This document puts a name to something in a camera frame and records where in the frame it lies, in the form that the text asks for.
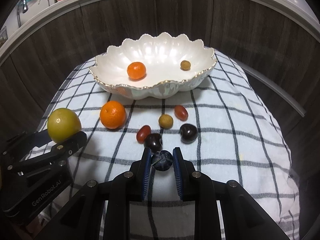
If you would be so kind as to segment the tan longan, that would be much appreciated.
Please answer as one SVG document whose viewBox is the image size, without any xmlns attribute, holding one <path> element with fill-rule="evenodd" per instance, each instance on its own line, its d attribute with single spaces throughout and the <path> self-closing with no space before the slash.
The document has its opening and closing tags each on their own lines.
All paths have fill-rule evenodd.
<svg viewBox="0 0 320 240">
<path fill-rule="evenodd" d="M 183 60 L 180 64 L 180 68 L 183 71 L 188 71 L 191 69 L 191 63 L 187 60 Z"/>
<path fill-rule="evenodd" d="M 162 114 L 159 117 L 158 123 L 161 126 L 161 128 L 170 129 L 173 126 L 174 120 L 170 115 Z"/>
</svg>

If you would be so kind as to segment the tan longan in bowl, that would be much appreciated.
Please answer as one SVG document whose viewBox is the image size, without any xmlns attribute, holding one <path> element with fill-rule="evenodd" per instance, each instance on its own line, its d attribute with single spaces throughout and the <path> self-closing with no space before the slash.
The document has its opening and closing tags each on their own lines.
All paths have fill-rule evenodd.
<svg viewBox="0 0 320 240">
<path fill-rule="evenodd" d="M 191 63 L 187 60 L 183 60 L 180 64 L 180 68 L 183 71 L 188 71 L 191 69 Z"/>
</svg>

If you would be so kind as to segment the dark blue blueberry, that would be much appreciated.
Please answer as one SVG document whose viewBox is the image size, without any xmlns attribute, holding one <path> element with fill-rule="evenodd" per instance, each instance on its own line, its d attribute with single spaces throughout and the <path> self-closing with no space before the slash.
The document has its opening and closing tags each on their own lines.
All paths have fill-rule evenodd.
<svg viewBox="0 0 320 240">
<path fill-rule="evenodd" d="M 151 165 L 157 171 L 167 171 L 173 164 L 173 156 L 167 150 L 154 153 L 151 157 Z"/>
</svg>

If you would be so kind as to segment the green yellow apple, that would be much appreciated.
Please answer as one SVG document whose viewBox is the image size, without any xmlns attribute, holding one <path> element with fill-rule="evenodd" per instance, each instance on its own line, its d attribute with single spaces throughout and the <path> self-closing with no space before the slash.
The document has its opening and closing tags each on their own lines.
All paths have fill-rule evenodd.
<svg viewBox="0 0 320 240">
<path fill-rule="evenodd" d="M 82 130 L 78 115 L 68 109 L 54 110 L 48 118 L 47 131 L 55 143 L 60 143 Z"/>
</svg>

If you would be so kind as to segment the dark cherry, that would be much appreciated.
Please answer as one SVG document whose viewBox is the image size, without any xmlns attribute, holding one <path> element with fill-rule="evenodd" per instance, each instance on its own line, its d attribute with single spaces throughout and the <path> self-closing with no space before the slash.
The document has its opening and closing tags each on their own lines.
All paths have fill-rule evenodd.
<svg viewBox="0 0 320 240">
<path fill-rule="evenodd" d="M 180 127 L 180 136 L 183 143 L 192 143 L 197 139 L 198 129 L 192 124 L 183 124 Z"/>
<path fill-rule="evenodd" d="M 159 133 L 151 133 L 144 140 L 144 147 L 151 150 L 152 153 L 161 151 L 163 148 L 162 136 Z"/>
</svg>

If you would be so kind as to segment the white scalloped ceramic bowl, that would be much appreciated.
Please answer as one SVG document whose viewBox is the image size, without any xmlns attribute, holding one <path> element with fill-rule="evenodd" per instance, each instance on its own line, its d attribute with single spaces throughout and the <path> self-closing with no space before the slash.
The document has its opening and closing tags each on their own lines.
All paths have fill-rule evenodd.
<svg viewBox="0 0 320 240">
<path fill-rule="evenodd" d="M 183 60 L 191 63 L 190 70 L 181 70 Z M 146 66 L 146 76 L 139 81 L 131 80 L 127 74 L 127 67 L 133 62 Z M 109 46 L 95 57 L 89 71 L 109 93 L 133 100 L 166 99 L 198 87 L 216 64 L 215 50 L 205 47 L 201 39 L 191 41 L 185 34 L 173 37 L 163 32 L 155 37 L 143 34 L 137 40 L 126 38 L 120 46 Z"/>
</svg>

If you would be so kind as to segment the chrome faucet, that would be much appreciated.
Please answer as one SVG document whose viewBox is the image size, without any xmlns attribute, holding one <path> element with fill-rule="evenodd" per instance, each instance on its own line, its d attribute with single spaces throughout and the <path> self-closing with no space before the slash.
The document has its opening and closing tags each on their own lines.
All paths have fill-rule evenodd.
<svg viewBox="0 0 320 240">
<path fill-rule="evenodd" d="M 19 28 L 22 26 L 20 14 L 25 14 L 27 11 L 28 11 L 27 1 L 20 0 L 17 3 L 17 23 Z"/>
</svg>

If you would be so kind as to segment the white checkered cloth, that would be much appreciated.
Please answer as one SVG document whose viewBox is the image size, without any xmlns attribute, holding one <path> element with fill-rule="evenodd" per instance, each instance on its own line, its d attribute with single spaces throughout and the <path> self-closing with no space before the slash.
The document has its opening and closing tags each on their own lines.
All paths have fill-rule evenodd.
<svg viewBox="0 0 320 240">
<path fill-rule="evenodd" d="M 291 152 L 281 129 L 242 68 L 221 52 L 216 55 L 216 67 L 199 87 L 163 100 L 134 101 L 109 94 L 89 72 L 94 60 L 76 66 L 46 112 L 73 110 L 88 143 L 68 160 L 74 184 L 41 212 L 37 225 L 45 226 L 87 181 L 101 183 L 127 171 L 144 150 L 136 134 L 149 125 L 162 136 L 165 150 L 179 147 L 196 170 L 213 180 L 238 181 L 290 239 L 299 239 L 299 191 L 290 176 Z M 121 103 L 126 111 L 126 121 L 118 129 L 108 129 L 100 121 L 100 110 L 109 101 Z M 175 116 L 177 105 L 188 111 L 188 120 Z M 173 118 L 172 128 L 161 128 L 158 120 L 162 114 Z M 192 143 L 181 141 L 183 124 L 198 129 Z"/>
</svg>

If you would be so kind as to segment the large orange tangerine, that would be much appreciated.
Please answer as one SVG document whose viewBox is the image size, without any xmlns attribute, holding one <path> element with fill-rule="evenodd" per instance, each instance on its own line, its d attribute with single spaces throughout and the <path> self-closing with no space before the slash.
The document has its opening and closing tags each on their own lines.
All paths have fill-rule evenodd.
<svg viewBox="0 0 320 240">
<path fill-rule="evenodd" d="M 109 101 L 100 110 L 100 121 L 108 129 L 118 129 L 126 121 L 124 106 L 117 101 Z"/>
</svg>

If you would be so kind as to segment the small orange tangerine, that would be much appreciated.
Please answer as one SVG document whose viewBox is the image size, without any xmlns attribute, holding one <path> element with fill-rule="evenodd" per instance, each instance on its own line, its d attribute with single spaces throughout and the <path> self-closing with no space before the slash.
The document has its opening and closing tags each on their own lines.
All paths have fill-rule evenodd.
<svg viewBox="0 0 320 240">
<path fill-rule="evenodd" d="M 140 80 L 146 76 L 146 66 L 141 62 L 133 62 L 127 67 L 127 74 L 131 80 Z"/>
</svg>

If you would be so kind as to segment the red grape tomato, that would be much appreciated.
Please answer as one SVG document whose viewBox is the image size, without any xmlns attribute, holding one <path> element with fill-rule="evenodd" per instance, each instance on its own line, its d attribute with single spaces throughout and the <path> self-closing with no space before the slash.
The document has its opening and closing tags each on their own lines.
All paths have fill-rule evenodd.
<svg viewBox="0 0 320 240">
<path fill-rule="evenodd" d="M 182 105 L 175 106 L 174 113 L 179 120 L 181 121 L 188 120 L 188 116 L 189 116 L 188 111 Z"/>
<path fill-rule="evenodd" d="M 151 127 L 149 125 L 144 125 L 136 134 L 136 140 L 142 144 L 146 137 L 151 134 Z"/>
</svg>

